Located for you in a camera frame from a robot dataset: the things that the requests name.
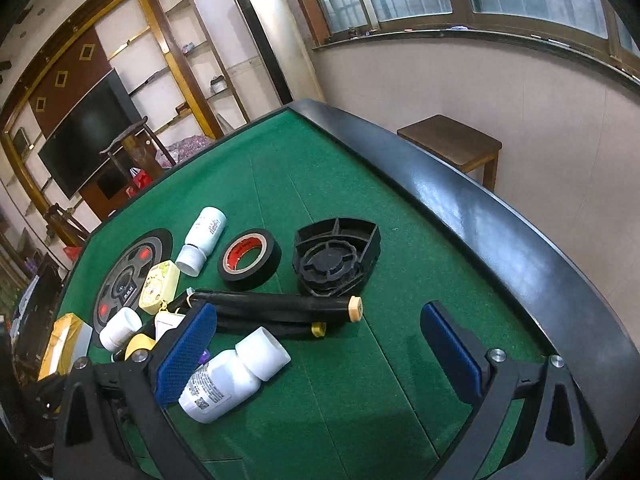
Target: white plastic bottle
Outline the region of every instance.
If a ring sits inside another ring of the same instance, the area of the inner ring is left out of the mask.
[[[204,208],[189,229],[176,266],[187,276],[197,276],[213,252],[226,225],[226,216],[215,207]]]
[[[180,396],[180,406],[198,422],[216,420],[257,392],[289,361],[284,347],[260,327],[235,350],[220,352],[199,367]]]

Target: black tv screen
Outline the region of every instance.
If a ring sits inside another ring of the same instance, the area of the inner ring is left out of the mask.
[[[62,119],[38,154],[71,198],[105,161],[100,152],[139,120],[118,73],[111,70]]]

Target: metal screw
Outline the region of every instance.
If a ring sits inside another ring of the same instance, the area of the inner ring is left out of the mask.
[[[504,352],[504,350],[500,350],[499,348],[494,348],[489,352],[489,357],[492,359],[492,361],[501,363],[507,358],[507,354]]]
[[[135,363],[143,363],[146,361],[146,358],[149,357],[149,352],[144,348],[136,350],[131,354],[131,360]]]
[[[79,357],[74,363],[74,368],[76,370],[82,370],[88,364],[89,364],[89,359],[87,359],[86,357]]]
[[[562,359],[559,355],[552,355],[549,358],[549,361],[556,368],[562,368],[564,366],[564,359]]]

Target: green felt surface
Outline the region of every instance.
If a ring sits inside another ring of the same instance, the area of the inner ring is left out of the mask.
[[[376,222],[382,252],[362,295],[364,319],[313,341],[285,341],[292,361],[250,400],[211,424],[170,409],[174,423],[217,478],[417,479],[446,450],[469,414],[458,402],[418,326],[421,306],[441,300],[488,347],[520,360],[542,351],[512,309],[437,226],[365,164],[303,118],[285,111],[256,124],[150,189],[92,237],[60,309],[90,320],[111,264],[153,228],[174,236],[172,258],[204,206],[228,223],[200,276],[187,286],[224,288],[216,263],[239,232],[264,227],[282,248],[278,272],[260,290],[296,291],[294,232],[313,221],[353,216]],[[238,336],[212,339],[215,354]],[[91,348],[95,361],[108,360]],[[518,410],[483,468],[500,459]],[[148,456],[131,433],[140,458]]]

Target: blue gripper pad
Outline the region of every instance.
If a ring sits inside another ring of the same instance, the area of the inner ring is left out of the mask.
[[[177,328],[172,329],[181,330],[182,333],[156,368],[154,396],[161,408],[180,398],[191,374],[198,367],[198,359],[216,333],[217,321],[215,307],[205,303],[194,317],[186,317]]]
[[[465,404],[475,405],[482,399],[481,366],[456,334],[458,327],[452,328],[452,324],[445,319],[448,315],[443,316],[439,308],[444,310],[437,301],[423,306],[420,330],[458,399]]]

